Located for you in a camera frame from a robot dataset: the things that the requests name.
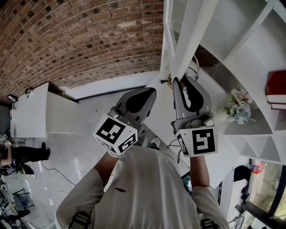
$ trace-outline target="white t-shirt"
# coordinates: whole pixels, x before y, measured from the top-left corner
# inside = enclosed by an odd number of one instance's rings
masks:
[[[229,228],[210,188],[194,187],[190,197],[172,156],[141,146],[119,159],[106,193],[97,170],[86,174],[59,206],[57,227],[66,228],[78,211],[91,213],[94,229]]]

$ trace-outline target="red book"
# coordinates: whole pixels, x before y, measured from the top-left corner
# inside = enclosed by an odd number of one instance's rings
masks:
[[[269,74],[265,94],[270,103],[286,103],[286,71]]]

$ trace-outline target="person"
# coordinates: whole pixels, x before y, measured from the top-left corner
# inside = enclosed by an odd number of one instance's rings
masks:
[[[82,211],[91,217],[90,229],[228,229],[210,189],[204,156],[190,158],[190,197],[177,162],[160,151],[159,144],[157,138],[152,148],[131,146],[120,158],[105,153],[58,207],[56,227],[67,228]],[[113,181],[104,193],[113,170]]]
[[[16,165],[26,163],[29,161],[44,161],[50,157],[50,149],[46,149],[45,142],[42,143],[41,148],[33,147],[16,147],[11,145],[5,149],[5,145],[0,146],[0,163],[1,167],[12,164],[12,159],[15,160]]]

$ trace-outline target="black pants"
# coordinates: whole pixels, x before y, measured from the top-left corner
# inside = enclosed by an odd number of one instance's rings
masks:
[[[15,159],[16,164],[21,163],[23,159],[23,163],[28,161],[44,161],[48,160],[49,153],[42,148],[16,147],[12,148],[12,158]]]

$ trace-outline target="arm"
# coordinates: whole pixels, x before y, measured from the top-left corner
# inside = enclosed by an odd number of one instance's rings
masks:
[[[106,186],[110,175],[118,161],[118,158],[110,156],[108,153],[105,153],[99,162],[94,166],[100,175],[100,178],[103,182],[103,187]]]
[[[206,166],[206,160],[204,156],[191,157],[190,158],[190,176],[192,187],[210,186],[210,176]]]
[[[5,166],[5,165],[10,165],[12,164],[12,151],[11,151],[11,146],[8,146],[8,156],[7,159],[1,159],[0,160],[1,165]]]
[[[219,229],[229,229],[228,222],[220,211],[218,200],[211,191],[205,157],[191,157],[190,167],[193,189],[191,197],[197,206],[198,213],[203,213],[204,217],[217,224]]]
[[[104,192],[109,177],[118,159],[106,153],[80,182],[72,189],[56,211],[56,224],[62,228],[69,225],[78,211],[90,214]]]

